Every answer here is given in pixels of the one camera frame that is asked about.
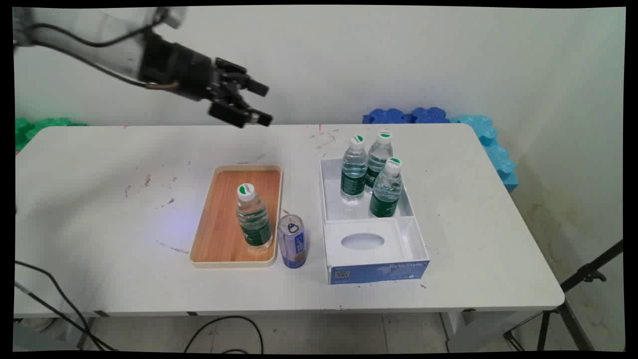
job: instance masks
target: white table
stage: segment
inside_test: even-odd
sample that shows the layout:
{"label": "white table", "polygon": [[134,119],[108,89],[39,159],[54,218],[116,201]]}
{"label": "white table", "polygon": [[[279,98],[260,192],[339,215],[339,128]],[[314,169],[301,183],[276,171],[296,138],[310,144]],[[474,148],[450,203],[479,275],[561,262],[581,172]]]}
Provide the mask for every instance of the white table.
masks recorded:
{"label": "white table", "polygon": [[[445,240],[425,239],[431,263],[422,280],[329,286],[318,160],[342,156],[353,134],[369,146],[384,128],[393,131],[415,216],[426,215],[427,203]],[[464,350],[478,325],[465,326],[460,311],[490,312],[477,313],[489,316],[480,331],[490,322],[498,332],[521,311],[565,298],[466,125],[55,127],[15,161],[15,257],[50,271],[88,316],[449,312],[450,350]],[[301,268],[287,268],[279,254],[266,268],[190,263],[214,168],[243,162],[283,167],[281,208],[303,219],[310,240]],[[71,313],[45,276],[16,266],[15,278]],[[13,311],[53,316],[18,290]]]}

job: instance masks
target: white box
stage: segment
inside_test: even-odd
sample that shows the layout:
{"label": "white box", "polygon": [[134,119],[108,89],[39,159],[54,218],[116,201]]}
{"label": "white box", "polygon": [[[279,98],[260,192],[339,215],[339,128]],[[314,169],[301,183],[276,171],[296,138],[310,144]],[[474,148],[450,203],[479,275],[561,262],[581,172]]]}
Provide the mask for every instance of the white box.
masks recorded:
{"label": "white box", "polygon": [[392,217],[369,214],[371,194],[341,200],[341,158],[320,160],[321,204],[329,284],[420,279],[430,263],[408,191]]}

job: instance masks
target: white wall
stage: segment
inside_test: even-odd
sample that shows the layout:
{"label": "white wall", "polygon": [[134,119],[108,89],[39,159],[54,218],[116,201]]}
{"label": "white wall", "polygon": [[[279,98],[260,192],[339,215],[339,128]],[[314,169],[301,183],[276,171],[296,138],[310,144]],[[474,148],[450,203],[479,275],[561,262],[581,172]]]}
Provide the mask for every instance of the white wall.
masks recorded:
{"label": "white wall", "polygon": [[[268,97],[247,99],[274,123],[360,123],[377,107],[436,105],[452,115],[489,114],[502,134],[516,134],[579,31],[581,12],[204,6],[189,8],[179,30],[158,32],[246,66],[271,87]],[[53,50],[20,49],[14,59],[17,116],[92,125],[221,123],[206,115],[208,103],[134,88]]]}
{"label": "white wall", "polygon": [[[559,281],[623,238],[625,10],[586,11],[579,23],[514,145],[512,198]],[[595,348],[622,351],[623,255],[600,271],[607,282],[566,297]]]}
{"label": "white wall", "polygon": [[[193,7],[158,32],[247,67],[271,91],[246,98],[275,124],[360,123],[377,107],[492,117],[518,164],[514,201],[559,280],[622,238],[624,8]],[[16,117],[221,123],[208,103],[48,49],[20,49],[14,71]],[[597,348],[622,350],[622,258],[602,271],[606,283],[567,298]]]}

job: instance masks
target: can pull tab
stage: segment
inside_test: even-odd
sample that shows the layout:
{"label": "can pull tab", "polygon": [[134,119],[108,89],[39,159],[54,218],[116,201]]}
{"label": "can pull tab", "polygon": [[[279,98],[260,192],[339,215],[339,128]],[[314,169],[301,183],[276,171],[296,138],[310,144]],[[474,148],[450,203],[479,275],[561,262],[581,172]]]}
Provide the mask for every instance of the can pull tab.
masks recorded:
{"label": "can pull tab", "polygon": [[299,230],[299,226],[294,224],[294,223],[289,223],[288,224],[288,232],[290,232],[290,234],[293,234],[295,232],[297,232]]}

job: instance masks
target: white bottle cap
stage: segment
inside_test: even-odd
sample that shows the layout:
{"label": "white bottle cap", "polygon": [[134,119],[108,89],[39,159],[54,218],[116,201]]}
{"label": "white bottle cap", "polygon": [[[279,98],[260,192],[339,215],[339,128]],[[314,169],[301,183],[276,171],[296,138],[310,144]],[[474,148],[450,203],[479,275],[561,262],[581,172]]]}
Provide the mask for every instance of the white bottle cap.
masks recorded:
{"label": "white bottle cap", "polygon": [[255,186],[250,183],[244,183],[237,187],[237,196],[240,201],[248,202],[255,198]]}
{"label": "white bottle cap", "polygon": [[350,138],[350,148],[363,149],[363,145],[364,145],[363,136],[356,135]]}
{"label": "white bottle cap", "polygon": [[399,161],[398,158],[390,157],[385,161],[385,167],[383,169],[395,176],[401,172],[401,161]]}
{"label": "white bottle cap", "polygon": [[390,143],[391,139],[392,139],[392,132],[388,130],[379,131],[379,134],[376,138],[376,140],[379,141],[380,144],[388,144]]}

